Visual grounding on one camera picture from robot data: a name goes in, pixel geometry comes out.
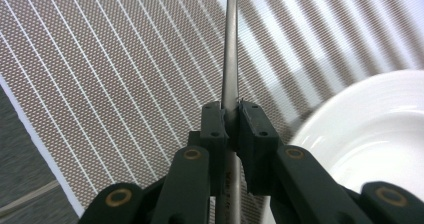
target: metal shaft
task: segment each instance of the metal shaft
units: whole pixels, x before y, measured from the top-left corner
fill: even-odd
[[[229,141],[226,153],[225,193],[217,197],[216,223],[240,224],[241,217],[240,160],[235,153],[239,125],[237,53],[237,0],[227,0],[221,109],[225,110],[224,122]]]

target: brass screw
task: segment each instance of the brass screw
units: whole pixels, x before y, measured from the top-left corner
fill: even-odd
[[[389,204],[392,204],[393,206],[404,207],[406,204],[408,204],[408,200],[406,200],[402,194],[387,187],[378,188],[375,191],[375,194],[377,194],[378,198]]]
[[[199,159],[202,154],[196,149],[188,149],[184,152],[184,158],[188,160],[196,160]]]
[[[301,150],[296,148],[287,149],[286,154],[293,159],[302,159],[305,156]]]
[[[124,198],[120,198],[119,200],[114,200],[118,197],[118,195],[123,194]],[[106,197],[106,204],[110,207],[118,207],[121,206],[131,200],[132,192],[126,188],[121,188],[114,190],[113,192],[109,193]]]

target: white plate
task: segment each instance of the white plate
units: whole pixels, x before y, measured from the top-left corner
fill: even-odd
[[[424,200],[424,71],[381,74],[350,86],[314,113],[290,144],[309,150],[336,182],[356,192],[366,182],[386,181]],[[270,214],[266,210],[265,219]]]

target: dotted pattern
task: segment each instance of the dotted pattern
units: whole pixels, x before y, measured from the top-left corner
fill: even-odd
[[[239,0],[246,23],[239,26],[241,97],[261,105],[288,143],[316,108],[311,95],[322,103],[366,77],[423,68],[423,30],[408,1],[294,0],[296,9],[290,0]],[[0,3],[1,75],[84,207],[112,183],[146,187],[166,175],[188,131],[199,130],[201,105],[220,99],[221,0]],[[271,30],[267,22],[274,20]],[[246,41],[249,33],[253,42]],[[273,39],[279,33],[288,43]],[[305,74],[293,72],[296,60],[280,51],[284,46]],[[287,93],[288,104],[278,101],[282,93],[271,82]],[[259,223],[262,205],[262,198],[243,195],[243,223]]]

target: dark floor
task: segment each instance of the dark floor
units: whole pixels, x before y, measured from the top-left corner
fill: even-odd
[[[0,88],[0,208],[55,180]],[[0,223],[76,223],[60,186],[0,218]]]

